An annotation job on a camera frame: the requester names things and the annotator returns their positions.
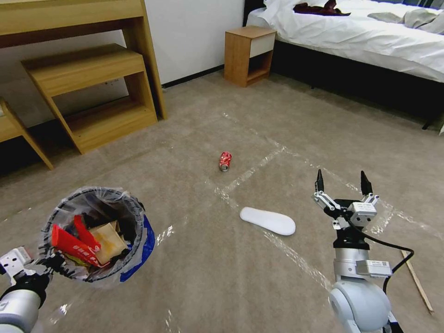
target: black cable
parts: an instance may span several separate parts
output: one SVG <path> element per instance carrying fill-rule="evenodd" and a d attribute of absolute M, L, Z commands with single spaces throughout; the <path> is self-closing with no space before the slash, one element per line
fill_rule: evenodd
<path fill-rule="evenodd" d="M 392 273 L 395 273 L 402 265 L 404 265 L 407 260 L 409 260 L 411 257 L 413 257 L 413 255 L 415 254 L 415 251 L 408 248 L 408 247 L 402 247 L 396 244 L 392 244 L 392 243 L 387 243 L 384 242 L 383 240 L 379 240 L 375 237 L 369 236 L 366 233 L 362 232 L 362 230 L 359 230 L 351 221 L 348 221 L 349 224 L 352 226 L 352 228 L 354 228 L 356 231 L 358 231 L 364 238 L 368 238 L 369 240 L 374 241 L 375 243 L 387 246 L 387 247 L 392 247 L 392 248 L 396 248 L 398 250 L 404 250 L 404 251 L 409 251 L 410 253 L 408 254 L 408 256 L 406 256 L 403 260 L 401 260 L 393 269 L 392 269 Z M 389 283 L 389 280 L 392 276 L 386 277 L 384 280 L 384 285 L 382 286 L 382 290 L 385 294 L 387 294 L 387 284 Z"/>

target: white bedsheet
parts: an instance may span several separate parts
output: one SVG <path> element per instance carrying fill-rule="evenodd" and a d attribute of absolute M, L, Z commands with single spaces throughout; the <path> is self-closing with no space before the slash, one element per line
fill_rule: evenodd
<path fill-rule="evenodd" d="M 247 24 L 268 25 L 289 43 L 444 83 L 444 36 L 367 17 L 374 12 L 402 17 L 417 7 L 336 0 L 336 7 L 351 15 L 327 17 L 294 13 L 300 2 L 323 6 L 326 0 L 266 0 L 267 8 L 251 12 Z"/>

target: trash can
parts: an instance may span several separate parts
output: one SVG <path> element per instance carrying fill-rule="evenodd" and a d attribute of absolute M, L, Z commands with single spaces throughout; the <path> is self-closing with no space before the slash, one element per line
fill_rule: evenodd
<path fill-rule="evenodd" d="M 86 269 L 65 257 L 62 274 L 68 278 L 95 284 L 124 282 L 143 265 L 154 248 L 154 232 L 137 198 L 121 189 L 82 187 L 63 199 L 49 217 L 42 231 L 41 258 L 48 258 L 54 252 L 51 235 L 55 224 L 75 235 L 75 215 L 82 215 L 87 229 L 117 220 L 128 249 L 103 268 Z"/>

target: soda can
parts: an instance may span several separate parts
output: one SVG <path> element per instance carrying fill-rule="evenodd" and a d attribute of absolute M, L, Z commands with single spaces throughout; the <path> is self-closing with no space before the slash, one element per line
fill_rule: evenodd
<path fill-rule="evenodd" d="M 231 162 L 231 154 L 229 152 L 223 152 L 221 155 L 221 159 L 219 161 L 219 169 L 221 171 L 228 171 L 230 168 L 230 162 Z"/>

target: bed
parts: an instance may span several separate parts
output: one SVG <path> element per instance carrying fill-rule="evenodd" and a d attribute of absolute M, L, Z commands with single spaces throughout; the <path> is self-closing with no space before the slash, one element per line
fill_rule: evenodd
<path fill-rule="evenodd" d="M 444 36 L 368 18 L 403 16 L 417 7 L 370 0 L 337 0 L 348 17 L 296 14 L 300 0 L 246 0 L 247 25 L 277 30 L 272 71 L 383 103 L 426 120 L 441 115 Z M 309 0 L 323 6 L 324 0 Z"/>

